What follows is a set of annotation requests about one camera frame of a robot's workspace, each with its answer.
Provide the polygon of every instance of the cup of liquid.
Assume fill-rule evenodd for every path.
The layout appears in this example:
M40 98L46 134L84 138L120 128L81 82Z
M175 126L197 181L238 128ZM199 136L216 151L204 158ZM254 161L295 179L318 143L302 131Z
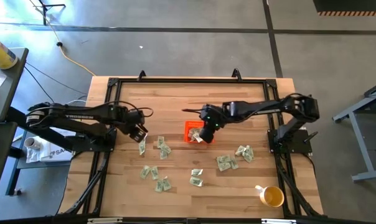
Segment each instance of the cup of liquid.
M285 200L282 190L279 187L269 186L263 188L256 185L255 188L260 193L261 202L267 206L276 208L281 206Z

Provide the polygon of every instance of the yellow cable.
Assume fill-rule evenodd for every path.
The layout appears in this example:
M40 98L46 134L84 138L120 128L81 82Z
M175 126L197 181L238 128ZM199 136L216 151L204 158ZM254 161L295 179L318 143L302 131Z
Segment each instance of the yellow cable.
M44 16L44 14L43 14L43 13L39 10L39 8L38 8L38 7L32 2L32 0L29 0L29 1L30 1L30 2L32 3L32 5L38 10L38 12L43 16L43 18L47 21L47 23L50 25L50 27L51 27L52 31L54 32L54 34L55 34L55 36L56 36L58 42L61 42L61 41L59 40L59 38L58 38L58 35L57 35L56 31L55 31L54 28L52 27L50 21ZM84 65L79 64L79 63L75 62L74 60L70 59L69 57L67 57L67 56L65 55L65 53L63 52L62 46L59 46L59 49L61 50L62 55L63 55L66 59L68 59L69 61L73 62L74 64L76 64L76 65L78 65L78 66L84 68L86 71L88 71L88 72L89 72L90 74L92 74L93 76L96 76L92 71L90 71L90 70L89 70L88 68L86 68Z

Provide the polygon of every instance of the wooden table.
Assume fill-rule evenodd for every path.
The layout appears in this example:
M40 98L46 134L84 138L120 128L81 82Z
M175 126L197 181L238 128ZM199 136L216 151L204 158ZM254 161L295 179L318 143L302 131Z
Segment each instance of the wooden table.
M93 77L87 106L102 104L109 77ZM294 92L290 78L276 79L280 97ZM260 202L255 185L278 186L275 160L268 152L266 115L253 116L244 123L228 124L215 133L213 144L190 144L183 141L184 121L199 120L198 114L182 112L183 108L201 108L203 104L221 105L224 101L263 101L259 84L220 83L125 83L121 100L137 107L153 108L146 118L149 130L145 156L138 153L138 144L118 133L111 153L101 209L102 217L229 217L280 218L281 208L270 208ZM284 114L285 123L290 115ZM157 136L164 136L172 152L160 160L156 148ZM233 155L239 145L251 145L252 163L237 157L239 168L220 172L215 158ZM84 152L72 161L65 196L60 212L66 211L87 186L93 153ZM316 178L311 163L300 154L292 154L298 189L313 208L322 213ZM172 189L154 191L156 181L149 175L139 177L144 165L158 166L160 177L168 176ZM189 183L193 168L203 169L203 187ZM96 198L93 191L92 205ZM291 211L290 191L287 190Z

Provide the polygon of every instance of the concrete floor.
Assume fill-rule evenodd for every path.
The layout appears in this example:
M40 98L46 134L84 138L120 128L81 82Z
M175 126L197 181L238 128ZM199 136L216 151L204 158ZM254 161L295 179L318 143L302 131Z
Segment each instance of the concrete floor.
M68 26L266 29L261 0L46 2L67 5L64 9L51 9L49 19ZM319 17L308 0L269 0L269 4L275 29L376 30L376 17ZM29 1L0 0L0 22L41 24L42 19ZM244 77L276 76L268 34L58 34L69 56L97 75L136 76L145 70L150 76L226 77L238 67ZM62 57L52 32L0 28L0 41L8 47L29 48L29 63L73 88L88 91L90 74ZM376 35L276 35L276 44L283 76L294 78L298 92L312 93L319 102L321 119L307 127L319 131L312 140L313 160L325 214L376 222L376 179L352 183L351 175L365 171L364 161L350 123L331 121L333 115L360 100L364 91L376 85ZM82 96L31 71L55 101L66 103ZM12 105L26 111L29 106L48 100L24 73ZM17 186L24 194L6 197L10 164L11 160L0 184L0 219L55 214L67 167L23 170Z

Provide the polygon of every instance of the orange basket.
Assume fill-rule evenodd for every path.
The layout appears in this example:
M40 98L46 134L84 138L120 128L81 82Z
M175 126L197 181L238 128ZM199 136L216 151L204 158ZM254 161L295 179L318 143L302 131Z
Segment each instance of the orange basket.
M202 141L202 142L190 141L190 137L188 136L189 130L191 128L203 128L204 124L205 123L203 121L186 121L186 126L185 126L185 131L184 131L184 141L188 143L202 143L202 142L206 143L205 141Z

